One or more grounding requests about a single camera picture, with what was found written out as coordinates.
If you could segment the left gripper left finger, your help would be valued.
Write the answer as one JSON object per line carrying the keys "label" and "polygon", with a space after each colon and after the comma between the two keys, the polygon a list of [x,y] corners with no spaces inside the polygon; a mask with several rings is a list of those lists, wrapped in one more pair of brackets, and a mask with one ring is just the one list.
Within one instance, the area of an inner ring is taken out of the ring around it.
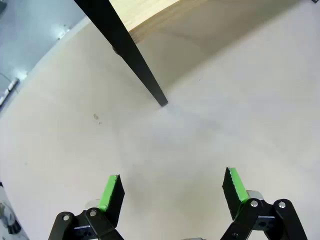
{"label": "left gripper left finger", "polygon": [[122,240],[117,231],[125,191],[120,175],[110,175],[97,207],[79,215],[60,212],[53,223],[49,240]]}

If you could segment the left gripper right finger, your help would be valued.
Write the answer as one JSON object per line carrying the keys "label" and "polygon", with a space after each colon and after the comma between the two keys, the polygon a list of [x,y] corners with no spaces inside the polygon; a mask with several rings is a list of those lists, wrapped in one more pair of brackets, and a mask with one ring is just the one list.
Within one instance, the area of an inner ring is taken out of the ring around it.
{"label": "left gripper right finger", "polygon": [[232,217],[223,240],[247,240],[262,231],[269,240],[306,240],[298,214],[288,199],[267,203],[259,191],[247,190],[234,167],[227,167],[222,184]]}

